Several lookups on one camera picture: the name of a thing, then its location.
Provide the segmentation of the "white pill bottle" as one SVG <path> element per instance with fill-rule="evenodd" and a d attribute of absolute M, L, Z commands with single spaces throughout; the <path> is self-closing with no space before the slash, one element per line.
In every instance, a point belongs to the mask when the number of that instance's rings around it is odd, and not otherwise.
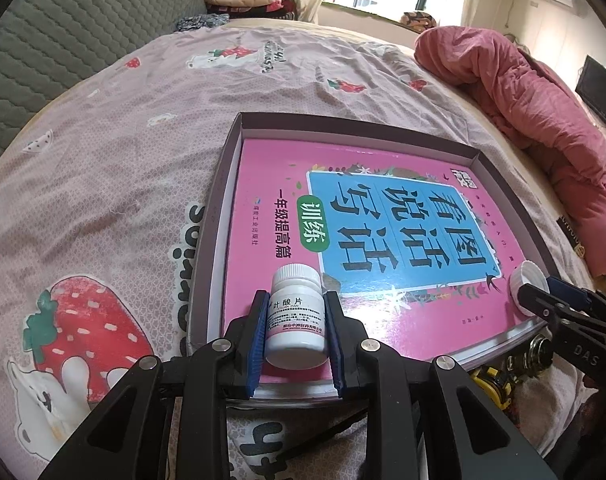
<path fill-rule="evenodd" d="M 265 358 L 280 370 L 312 370 L 327 359 L 326 306 L 318 272 L 290 263 L 272 277 Z"/>

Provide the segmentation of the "yellow black wristwatch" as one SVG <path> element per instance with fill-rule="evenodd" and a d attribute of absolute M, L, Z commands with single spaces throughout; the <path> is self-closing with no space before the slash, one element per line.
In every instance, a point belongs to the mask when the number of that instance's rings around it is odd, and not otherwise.
<path fill-rule="evenodd" d="M 470 377 L 501 411 L 511 404 L 514 385 L 509 375 L 503 370 L 483 365 L 474 370 Z"/>

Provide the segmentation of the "black mattress label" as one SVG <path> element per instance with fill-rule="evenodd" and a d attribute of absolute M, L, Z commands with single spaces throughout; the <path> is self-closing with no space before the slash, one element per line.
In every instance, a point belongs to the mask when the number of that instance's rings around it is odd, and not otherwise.
<path fill-rule="evenodd" d="M 557 225 L 559 226 L 565 237 L 568 239 L 568 242 L 570 243 L 576 255 L 578 255 L 581 259 L 585 258 L 586 249 L 580 241 L 580 238 L 574 231 L 571 222 L 568 221 L 568 218 L 566 218 L 565 216 L 560 216 L 559 218 L 557 218 Z"/>

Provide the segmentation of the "red quilted comforter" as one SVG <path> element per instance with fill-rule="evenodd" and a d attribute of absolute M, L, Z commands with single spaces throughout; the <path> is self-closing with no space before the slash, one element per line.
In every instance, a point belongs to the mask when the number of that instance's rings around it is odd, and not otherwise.
<path fill-rule="evenodd" d="M 606 275 L 606 137 L 575 94 L 496 30 L 422 32 L 414 58 L 457 87 L 547 176 L 583 243 L 592 275 Z"/>

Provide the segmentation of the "pink strawberry print bedsheet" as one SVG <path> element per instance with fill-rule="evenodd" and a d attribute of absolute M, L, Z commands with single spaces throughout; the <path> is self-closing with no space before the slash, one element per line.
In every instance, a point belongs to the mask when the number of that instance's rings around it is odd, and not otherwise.
<path fill-rule="evenodd" d="M 280 22 L 161 36 L 48 104 L 0 157 L 0 458 L 13 477 L 38 477 L 58 445 L 43 419 L 18 417 L 13 383 L 14 370 L 36 373 L 23 332 L 39 295 L 93 278 L 156 352 L 176 356 L 178 295 L 191 278 L 172 253 L 196 244 L 241 112 L 358 119 L 479 148 L 523 198 L 561 275 L 592 286 L 534 162 L 410 49 Z"/>

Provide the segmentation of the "patterned bag on windowsill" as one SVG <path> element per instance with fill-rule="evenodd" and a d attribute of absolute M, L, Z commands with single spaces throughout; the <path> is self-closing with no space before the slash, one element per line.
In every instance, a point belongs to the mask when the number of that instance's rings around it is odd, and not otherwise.
<path fill-rule="evenodd" d="M 432 15 L 423 11 L 405 12 L 399 23 L 416 34 L 422 34 L 422 32 L 437 26 L 437 21 L 434 20 Z"/>

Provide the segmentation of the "dark patterned cloth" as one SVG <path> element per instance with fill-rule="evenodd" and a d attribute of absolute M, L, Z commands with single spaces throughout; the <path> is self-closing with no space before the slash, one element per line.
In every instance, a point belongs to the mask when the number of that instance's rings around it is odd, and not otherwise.
<path fill-rule="evenodd" d="M 207 13 L 188 18 L 180 18 L 176 21 L 176 32 L 190 32 L 190 30 L 216 28 L 230 22 L 230 16 L 227 13 L 216 14 Z"/>

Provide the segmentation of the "grey quilted headboard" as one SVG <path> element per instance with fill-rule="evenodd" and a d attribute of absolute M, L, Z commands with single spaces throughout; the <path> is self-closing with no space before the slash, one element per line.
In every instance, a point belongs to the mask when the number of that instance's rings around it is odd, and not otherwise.
<path fill-rule="evenodd" d="M 0 156 L 60 94 L 204 11 L 204 0 L 12 0 L 0 16 Z"/>

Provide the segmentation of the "black wall television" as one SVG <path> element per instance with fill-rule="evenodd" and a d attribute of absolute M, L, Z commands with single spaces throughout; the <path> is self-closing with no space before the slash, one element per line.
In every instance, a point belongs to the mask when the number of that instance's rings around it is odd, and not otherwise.
<path fill-rule="evenodd" d="M 587 55 L 575 91 L 606 124 L 606 66 Z"/>

